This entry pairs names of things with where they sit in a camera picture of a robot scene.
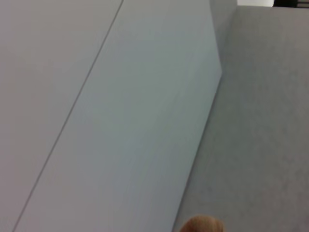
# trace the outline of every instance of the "panel seam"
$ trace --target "panel seam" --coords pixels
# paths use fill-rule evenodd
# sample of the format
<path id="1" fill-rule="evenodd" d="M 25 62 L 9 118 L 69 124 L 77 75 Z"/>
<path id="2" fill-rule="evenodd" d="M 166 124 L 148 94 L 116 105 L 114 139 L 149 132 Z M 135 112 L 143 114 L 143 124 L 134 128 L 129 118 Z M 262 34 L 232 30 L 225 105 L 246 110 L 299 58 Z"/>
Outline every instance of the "panel seam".
<path id="1" fill-rule="evenodd" d="M 38 185 L 38 183 L 39 183 L 39 180 L 40 180 L 40 178 L 41 178 L 41 176 L 42 176 L 42 174 L 43 174 L 43 172 L 44 172 L 44 169 L 45 169 L 45 167 L 46 167 L 46 165 L 47 165 L 47 163 L 48 163 L 48 161 L 49 161 L 49 159 L 50 159 L 50 157 L 51 157 L 51 155 L 52 155 L 52 153 L 53 153 L 53 151 L 54 151 L 54 149 L 55 149 L 55 147 L 56 147 L 56 145 L 57 145 L 57 143 L 58 143 L 58 141 L 59 141 L 59 138 L 60 138 L 60 136 L 61 136 L 61 134 L 62 134 L 62 132 L 63 132 L 63 130 L 64 130 L 64 128 L 65 128 L 65 126 L 66 126 L 66 124 L 67 124 L 67 122 L 68 122 L 68 120 L 69 120 L 71 114 L 72 114 L 72 112 L 73 112 L 73 109 L 74 109 L 74 107 L 75 107 L 75 105 L 76 105 L 76 103 L 77 103 L 77 101 L 78 101 L 78 99 L 79 99 L 79 97 L 80 97 L 80 95 L 81 95 L 81 92 L 82 92 L 82 90 L 83 90 L 83 88 L 84 88 L 84 86 L 85 86 L 85 84 L 86 84 L 86 82 L 87 82 L 87 80 L 88 80 L 88 78 L 89 78 L 89 76 L 90 76 L 90 74 L 91 74 L 91 71 L 92 71 L 94 65 L 96 64 L 96 61 L 97 61 L 97 59 L 98 59 L 98 57 L 99 57 L 99 55 L 100 55 L 100 53 L 101 53 L 101 51 L 102 51 L 102 49 L 103 49 L 103 46 L 104 46 L 104 44 L 105 44 L 105 42 L 106 42 L 106 40 L 107 40 L 108 35 L 110 34 L 110 31 L 111 31 L 111 29 L 112 29 L 112 26 L 113 26 L 113 24 L 114 24 L 114 22 L 115 22 L 115 20 L 116 20 L 116 18 L 117 18 L 117 16 L 118 16 L 118 13 L 119 13 L 119 11 L 120 11 L 121 6 L 122 6 L 123 3 L 124 3 L 124 0 L 121 0 L 120 4 L 119 4 L 119 6 L 118 6 L 118 9 L 117 9 L 117 11 L 116 11 L 116 14 L 115 14 L 115 16 L 114 16 L 114 18 L 113 18 L 113 20 L 112 20 L 112 22 L 111 22 L 111 24 L 110 24 L 110 27 L 109 27 L 109 29 L 108 29 L 108 31 L 107 31 L 107 33 L 106 33 L 104 39 L 103 39 L 102 44 L 101 44 L 101 46 L 100 46 L 100 48 L 99 48 L 99 50 L 98 50 L 98 52 L 97 52 L 97 55 L 96 55 L 94 61 L 92 62 L 91 66 L 90 66 L 90 69 L 89 69 L 89 71 L 88 71 L 88 73 L 87 73 L 87 75 L 86 75 L 86 78 L 85 78 L 85 80 L 84 80 L 84 82 L 83 82 L 83 84 L 82 84 L 82 87 L 80 88 L 80 90 L 79 90 L 79 92 L 78 92 L 78 94 L 77 94 L 77 96 L 76 96 L 76 98 L 75 98 L 75 100 L 74 100 L 74 103 L 73 103 L 72 107 L 70 108 L 70 111 L 69 111 L 69 113 L 68 113 L 68 115 L 67 115 L 67 117 L 66 117 L 66 119 L 65 119 L 65 121 L 64 121 L 64 123 L 63 123 L 63 125 L 62 125 L 62 127 L 61 127 L 61 130 L 60 130 L 60 132 L 59 132 L 59 134 L 58 134 L 58 136 L 57 136 L 57 138 L 56 138 L 56 140 L 55 140 L 53 146 L 52 146 L 52 149 L 51 149 L 50 152 L 48 153 L 48 156 L 47 156 L 47 158 L 46 158 L 46 160 L 45 160 L 45 162 L 44 162 L 44 165 L 43 165 L 43 167 L 41 168 L 41 171 L 40 171 L 38 177 L 36 178 L 36 180 L 35 180 L 35 182 L 34 182 L 34 185 L 33 185 L 32 189 L 31 189 L 31 191 L 30 191 L 30 194 L 28 195 L 28 197 L 27 197 L 27 199 L 26 199 L 26 202 L 25 202 L 25 204 L 24 204 L 24 206 L 23 206 L 23 208 L 22 208 L 22 210 L 21 210 L 21 212 L 20 212 L 20 214 L 19 214 L 19 216 L 18 216 L 18 218 L 17 218 L 16 223 L 14 224 L 14 227 L 13 227 L 12 232 L 15 232 L 16 229 L 17 229 L 17 227 L 18 227 L 18 224 L 19 224 L 19 222 L 20 222 L 20 220 L 21 220 L 21 218 L 22 218 L 22 216 L 23 216 L 23 214 L 24 214 L 24 212 L 25 212 L 25 210 L 26 210 L 26 208 L 27 208 L 27 206 L 28 206 L 28 203 L 29 203 L 29 201 L 30 201 L 30 199 L 31 199 L 31 197 L 32 197 L 32 195 L 33 195 L 33 192 L 34 192 L 35 188 L 37 187 L 37 185 Z"/>

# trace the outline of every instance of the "gray carpet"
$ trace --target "gray carpet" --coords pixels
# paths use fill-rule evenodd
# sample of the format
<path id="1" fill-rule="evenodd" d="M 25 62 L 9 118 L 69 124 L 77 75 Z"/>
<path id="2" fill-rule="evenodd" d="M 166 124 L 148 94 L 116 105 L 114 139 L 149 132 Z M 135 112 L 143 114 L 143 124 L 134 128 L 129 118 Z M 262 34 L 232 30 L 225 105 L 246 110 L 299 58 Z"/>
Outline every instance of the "gray carpet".
<path id="1" fill-rule="evenodd" d="M 309 231 L 309 10 L 239 7 L 175 231 Z"/>

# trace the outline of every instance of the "white panel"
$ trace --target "white panel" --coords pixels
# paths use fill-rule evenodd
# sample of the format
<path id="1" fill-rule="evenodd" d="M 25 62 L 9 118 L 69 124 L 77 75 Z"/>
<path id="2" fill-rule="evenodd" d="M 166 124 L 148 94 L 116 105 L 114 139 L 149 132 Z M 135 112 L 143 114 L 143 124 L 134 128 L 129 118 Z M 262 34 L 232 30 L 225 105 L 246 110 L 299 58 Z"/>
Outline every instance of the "white panel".
<path id="1" fill-rule="evenodd" d="M 10 232 L 120 0 L 0 1 L 0 231 Z"/>
<path id="2" fill-rule="evenodd" d="M 208 0 L 127 0 L 17 232 L 170 232 L 221 75 Z"/>
<path id="3" fill-rule="evenodd" d="M 238 6 L 268 6 L 274 5 L 274 0 L 237 0 Z"/>

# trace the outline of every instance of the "white wall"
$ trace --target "white wall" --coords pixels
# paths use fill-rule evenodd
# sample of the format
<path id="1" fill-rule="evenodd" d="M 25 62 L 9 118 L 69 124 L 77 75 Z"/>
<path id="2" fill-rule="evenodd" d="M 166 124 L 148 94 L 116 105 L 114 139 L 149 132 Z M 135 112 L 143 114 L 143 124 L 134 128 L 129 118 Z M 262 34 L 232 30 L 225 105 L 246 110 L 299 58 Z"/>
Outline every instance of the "white wall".
<path id="1" fill-rule="evenodd" d="M 0 231 L 11 232 L 120 0 L 0 1 Z"/>
<path id="2" fill-rule="evenodd" d="M 224 52 L 225 39 L 237 9 L 237 0 L 210 0 L 210 4 L 214 31 L 221 55 Z"/>
<path id="3" fill-rule="evenodd" d="M 221 76 L 208 0 L 126 0 L 16 232 L 169 232 Z"/>
<path id="4" fill-rule="evenodd" d="M 237 0 L 239 6 L 268 6 L 274 5 L 274 0 Z"/>

